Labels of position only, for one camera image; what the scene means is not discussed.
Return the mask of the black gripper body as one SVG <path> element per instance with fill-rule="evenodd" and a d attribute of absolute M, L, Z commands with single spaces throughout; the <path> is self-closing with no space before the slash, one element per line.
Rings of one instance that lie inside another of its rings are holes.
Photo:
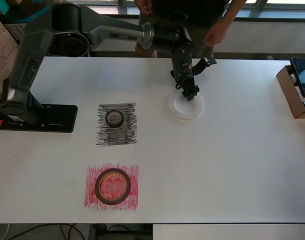
<path fill-rule="evenodd" d="M 194 76 L 192 74 L 180 75 L 176 76 L 176 89 L 182 89 L 182 95 L 185 97 L 187 95 L 195 95 L 197 96 L 200 91 L 199 87 L 195 85 Z"/>

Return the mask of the person left hand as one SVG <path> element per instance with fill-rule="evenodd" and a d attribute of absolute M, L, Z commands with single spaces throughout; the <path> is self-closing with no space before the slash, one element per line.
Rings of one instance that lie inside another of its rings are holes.
<path fill-rule="evenodd" d="M 203 43 L 208 47 L 212 47 L 221 43 L 226 35 L 228 28 L 229 24 L 226 23 L 224 19 L 219 20 L 208 30 L 207 34 L 203 37 Z"/>

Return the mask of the person right hand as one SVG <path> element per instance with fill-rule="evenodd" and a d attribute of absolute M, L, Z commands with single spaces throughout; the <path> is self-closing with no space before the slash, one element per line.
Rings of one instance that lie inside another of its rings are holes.
<path fill-rule="evenodd" d="M 134 0 L 134 3 L 143 15 L 150 15 L 153 12 L 152 0 Z"/>

